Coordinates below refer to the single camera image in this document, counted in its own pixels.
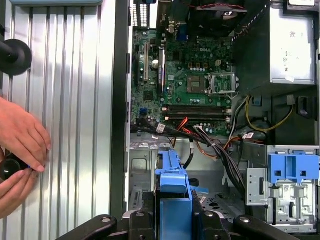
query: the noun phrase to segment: black knob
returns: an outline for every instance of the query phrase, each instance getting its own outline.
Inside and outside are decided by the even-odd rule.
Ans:
[[[7,180],[16,172],[27,168],[29,166],[25,162],[11,153],[0,163],[0,178]]]

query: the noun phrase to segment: hand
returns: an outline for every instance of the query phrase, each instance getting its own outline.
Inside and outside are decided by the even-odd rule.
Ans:
[[[0,97],[0,146],[35,171],[43,172],[51,140],[36,118],[22,107]]]
[[[0,148],[0,162],[5,159]],[[28,197],[37,182],[38,173],[28,168],[16,172],[0,183],[0,219],[12,214]]]

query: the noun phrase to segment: ram slot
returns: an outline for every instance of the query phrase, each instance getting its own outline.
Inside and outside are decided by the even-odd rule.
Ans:
[[[165,90],[165,65],[166,52],[164,47],[159,48],[159,68],[158,68],[158,96],[162,96]]]
[[[187,117],[190,121],[225,121],[228,117],[225,107],[168,105],[162,108],[164,118],[182,120]]]
[[[148,81],[149,79],[149,49],[150,43],[144,43],[144,69],[143,69],[143,80]]]

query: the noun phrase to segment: green circuit board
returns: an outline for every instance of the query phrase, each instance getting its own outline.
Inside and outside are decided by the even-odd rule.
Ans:
[[[196,88],[199,89],[197,78],[203,79],[207,73],[231,72],[231,43],[228,40],[199,39],[198,43],[195,44],[168,39],[165,47],[165,86],[162,95],[158,93],[158,69],[154,68],[159,60],[158,45],[160,41],[160,39],[157,39],[155,30],[133,31],[132,124],[135,124],[136,120],[142,115],[141,109],[145,111],[143,116],[147,118],[150,124],[162,123],[176,128],[181,121],[166,121],[162,114],[163,107],[167,105],[194,106],[195,104],[205,107],[231,107],[232,101],[227,96],[208,96],[205,92],[192,92]],[[176,49],[180,50],[179,56],[177,56]],[[224,77],[217,76],[215,82],[216,89],[229,88],[228,81]],[[229,124],[226,121],[191,120],[189,123],[203,126],[203,129],[211,136],[227,136],[229,134]]]
[[[166,42],[165,103],[174,105],[231,106],[228,96],[208,96],[206,76],[231,73],[231,39],[201,38]],[[215,90],[230,91],[230,78],[216,77]]]
[[[159,50],[155,41],[156,30],[133,31],[133,61],[132,61],[132,85],[131,85],[131,122],[135,123],[140,115],[140,109],[147,109],[150,122],[162,121],[161,103],[157,96],[158,71],[151,68],[153,60],[158,59]],[[151,43],[149,51],[148,80],[144,80],[141,69],[145,67],[145,43]]]

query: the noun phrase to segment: finger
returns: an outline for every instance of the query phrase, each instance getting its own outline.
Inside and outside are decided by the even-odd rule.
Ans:
[[[43,164],[45,162],[41,147],[29,134],[17,135],[16,138],[23,144],[26,149],[28,149],[28,151],[39,163]]]
[[[46,160],[47,159],[46,142],[44,141],[42,136],[38,133],[38,131],[35,128],[28,130],[28,133],[36,141],[36,143],[41,147],[43,158],[44,158],[44,160]]]
[[[19,199],[15,202],[13,202],[3,213],[4,216],[9,216],[12,214],[29,196],[31,191],[34,189],[34,186],[36,185],[38,179],[38,173],[36,171],[33,171],[23,189],[23,192],[21,193]]]
[[[4,211],[7,206],[19,200],[26,184],[29,180],[32,170],[30,168],[24,170],[25,174],[20,181],[11,188],[6,195],[0,199],[0,211]]]
[[[0,199],[6,195],[26,174],[25,171],[21,170],[13,174],[8,180],[5,180],[0,184]]]
[[[32,169],[38,172],[45,171],[45,168],[41,165],[41,163],[37,159],[35,159],[35,157],[29,152],[29,150],[17,138],[14,138],[9,145],[14,147],[6,148],[10,152],[15,154],[19,159],[23,160],[26,164],[28,164]]]
[[[3,149],[0,147],[0,163],[5,160],[6,156]]]
[[[50,150],[51,149],[51,138],[50,138],[50,135],[47,132],[47,130],[44,128],[44,126],[42,126],[42,124],[40,122],[35,123],[35,129],[43,138],[45,145],[46,145],[46,149]]]

